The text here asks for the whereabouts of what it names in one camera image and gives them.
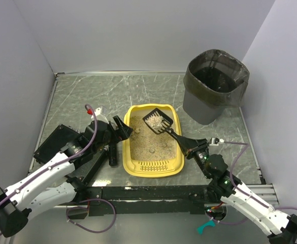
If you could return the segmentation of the black slotted litter scoop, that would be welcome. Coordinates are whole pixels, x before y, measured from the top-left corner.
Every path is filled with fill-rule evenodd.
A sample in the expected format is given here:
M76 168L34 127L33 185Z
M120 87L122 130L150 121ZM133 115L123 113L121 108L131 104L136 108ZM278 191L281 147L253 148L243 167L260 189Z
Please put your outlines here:
M174 138L178 144L183 143L185 140L184 137L176 134L172 128L173 120L158 108L153 109L145 115L143 121L156 135L167 133Z

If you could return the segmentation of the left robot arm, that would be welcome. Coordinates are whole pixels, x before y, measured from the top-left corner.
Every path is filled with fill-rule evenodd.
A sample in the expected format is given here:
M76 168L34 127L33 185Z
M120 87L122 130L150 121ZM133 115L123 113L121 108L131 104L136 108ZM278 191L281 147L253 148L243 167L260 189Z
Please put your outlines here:
M59 125L35 151L42 166L19 182L0 187L0 232L8 238L35 216L63 203L82 202L86 188L108 157L107 146L133 130L118 116L92 121L80 133Z

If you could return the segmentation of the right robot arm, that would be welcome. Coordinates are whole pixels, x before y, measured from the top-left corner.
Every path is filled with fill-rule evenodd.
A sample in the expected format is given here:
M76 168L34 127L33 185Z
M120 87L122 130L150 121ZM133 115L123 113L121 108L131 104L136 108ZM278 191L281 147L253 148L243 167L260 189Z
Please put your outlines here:
M222 155L209 153L210 145L224 143L224 140L197 140L179 135L173 137L185 158L194 159L203 175L210 180L208 188L218 201L232 206L252 221L270 243L295 243L297 216L275 209L233 175Z

